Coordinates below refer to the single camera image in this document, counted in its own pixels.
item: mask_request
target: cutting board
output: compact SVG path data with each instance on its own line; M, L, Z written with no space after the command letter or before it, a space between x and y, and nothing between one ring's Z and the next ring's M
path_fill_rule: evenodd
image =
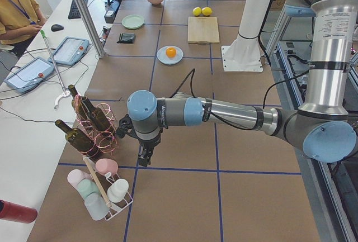
M188 43L218 44L219 28L217 17L189 17Z

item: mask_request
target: keyboard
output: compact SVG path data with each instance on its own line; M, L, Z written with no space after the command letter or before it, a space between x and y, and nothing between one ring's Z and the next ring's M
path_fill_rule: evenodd
M78 7L76 5L76 2L74 0L72 0L71 7L70 7L69 13L68 13L68 19L72 20L74 18L81 18L81 14L79 13L79 10L78 10Z

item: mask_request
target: orange shirt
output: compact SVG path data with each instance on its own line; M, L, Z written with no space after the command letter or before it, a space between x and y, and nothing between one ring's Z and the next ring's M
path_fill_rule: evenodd
M35 10L39 9L39 4L35 0L12 0L21 9L25 9L31 21L37 23L38 17ZM26 27L30 21L18 10L9 0L0 0L0 35L5 34L6 30L15 30ZM11 45L17 42L22 42L30 38L31 35L22 35L12 40L1 40L2 44Z

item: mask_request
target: black wallet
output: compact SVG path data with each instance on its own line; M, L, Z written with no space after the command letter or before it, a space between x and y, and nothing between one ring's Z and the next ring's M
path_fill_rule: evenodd
M119 41L117 42L117 44L118 43L121 43L121 44L133 44L134 40L135 40L135 34L122 33L122 34L119 35Z

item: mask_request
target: person's hand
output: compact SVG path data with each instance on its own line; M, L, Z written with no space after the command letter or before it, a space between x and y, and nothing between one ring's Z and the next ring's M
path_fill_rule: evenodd
M47 18L42 18L39 22L38 22L38 24L40 25L40 26L44 26L45 25L45 23L46 23L46 21L47 21Z
M25 34L35 36L42 29L42 26L36 25L36 24L31 24L31 25L24 27L23 29L24 29Z

